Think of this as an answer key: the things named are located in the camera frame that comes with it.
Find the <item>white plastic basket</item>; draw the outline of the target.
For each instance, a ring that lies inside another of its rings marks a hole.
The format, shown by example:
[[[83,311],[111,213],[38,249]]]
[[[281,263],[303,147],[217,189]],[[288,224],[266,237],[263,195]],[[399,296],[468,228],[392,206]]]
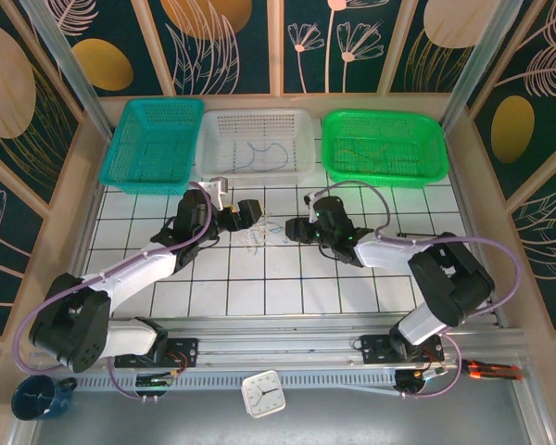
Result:
[[[313,174],[311,118],[297,108],[226,109],[203,115],[196,173],[230,187],[291,186]]]

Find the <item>teal plastic basket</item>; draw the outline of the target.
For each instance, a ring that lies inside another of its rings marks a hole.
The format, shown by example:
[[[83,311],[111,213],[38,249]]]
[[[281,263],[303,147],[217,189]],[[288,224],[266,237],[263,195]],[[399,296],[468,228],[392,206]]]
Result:
[[[182,195],[204,110],[198,99],[129,101],[107,149],[100,184],[129,195]]]

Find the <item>green plastic basket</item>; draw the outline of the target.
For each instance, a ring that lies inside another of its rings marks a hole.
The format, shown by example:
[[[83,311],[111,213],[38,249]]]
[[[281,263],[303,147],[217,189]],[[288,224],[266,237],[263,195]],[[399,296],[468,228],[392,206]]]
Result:
[[[339,109],[322,121],[322,165],[331,180],[423,188],[448,175],[437,121],[402,111]]]

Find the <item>white square clock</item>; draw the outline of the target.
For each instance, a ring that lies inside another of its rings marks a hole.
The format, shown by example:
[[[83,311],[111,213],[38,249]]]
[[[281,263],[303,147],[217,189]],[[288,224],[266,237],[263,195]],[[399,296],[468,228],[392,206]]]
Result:
[[[278,413],[286,406],[280,376],[273,370],[245,378],[241,392],[246,412],[255,419]]]

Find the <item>small black electronics module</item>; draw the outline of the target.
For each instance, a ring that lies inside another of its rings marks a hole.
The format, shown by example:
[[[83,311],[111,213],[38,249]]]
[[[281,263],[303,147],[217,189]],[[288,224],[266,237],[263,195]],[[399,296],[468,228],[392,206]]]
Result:
[[[134,392],[142,403],[158,403],[168,389],[174,384],[177,375],[174,372],[158,374],[139,374],[135,378]]]
[[[398,392],[402,399],[432,399],[445,394],[455,385],[455,381],[452,380],[438,391],[423,394],[423,390],[429,381],[445,375],[447,372],[445,367],[397,370],[395,372],[395,385],[393,389]]]

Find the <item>orange and black hand tool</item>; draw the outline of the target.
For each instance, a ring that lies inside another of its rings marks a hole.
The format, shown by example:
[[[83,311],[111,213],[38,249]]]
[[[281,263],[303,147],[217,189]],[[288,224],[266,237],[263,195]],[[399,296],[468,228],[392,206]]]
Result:
[[[461,360],[461,372],[472,379],[521,381],[523,374],[518,366],[480,362],[473,359]]]

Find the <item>dark blue mug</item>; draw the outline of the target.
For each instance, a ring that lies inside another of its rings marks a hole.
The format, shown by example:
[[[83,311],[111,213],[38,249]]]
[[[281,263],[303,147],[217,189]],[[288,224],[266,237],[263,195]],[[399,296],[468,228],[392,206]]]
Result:
[[[61,416],[71,406],[78,381],[74,377],[55,380],[49,375],[32,375],[19,384],[11,399],[11,411],[21,421],[38,421]]]

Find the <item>aluminium mounting rail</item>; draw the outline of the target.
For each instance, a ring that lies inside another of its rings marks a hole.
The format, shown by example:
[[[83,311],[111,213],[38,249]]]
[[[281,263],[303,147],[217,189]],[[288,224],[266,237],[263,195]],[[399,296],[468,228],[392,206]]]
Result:
[[[386,334],[404,314],[298,314],[197,316],[157,319],[171,337],[198,340],[198,371],[344,369],[361,366],[356,339]],[[528,360],[524,334],[502,328],[492,315],[475,317],[449,331],[443,341],[453,362],[455,341],[464,357],[482,362],[522,364]]]

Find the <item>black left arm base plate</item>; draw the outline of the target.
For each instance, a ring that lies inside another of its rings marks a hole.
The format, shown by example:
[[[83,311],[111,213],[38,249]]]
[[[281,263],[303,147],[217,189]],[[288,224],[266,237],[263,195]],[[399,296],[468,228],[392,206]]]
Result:
[[[146,355],[116,356],[114,367],[125,368],[189,368],[196,366],[198,340],[196,338],[167,338],[155,344]]]

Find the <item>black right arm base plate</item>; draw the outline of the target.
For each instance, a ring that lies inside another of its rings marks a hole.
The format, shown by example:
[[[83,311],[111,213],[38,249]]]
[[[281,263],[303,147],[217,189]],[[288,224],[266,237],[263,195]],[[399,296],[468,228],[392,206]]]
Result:
[[[420,345],[412,345],[392,335],[364,335],[360,337],[360,352],[365,364],[422,365],[445,361],[441,338],[437,335]]]

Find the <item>aluminium frame post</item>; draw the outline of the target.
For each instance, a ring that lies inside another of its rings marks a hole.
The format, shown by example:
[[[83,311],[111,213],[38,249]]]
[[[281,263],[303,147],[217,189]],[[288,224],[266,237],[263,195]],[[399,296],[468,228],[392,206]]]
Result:
[[[522,8],[524,0],[499,0],[469,56],[444,109],[439,124],[449,136],[468,99],[485,74]]]
[[[88,75],[74,55],[69,37],[80,37],[98,16],[96,0],[18,0],[54,57],[89,118],[109,142],[112,125]]]

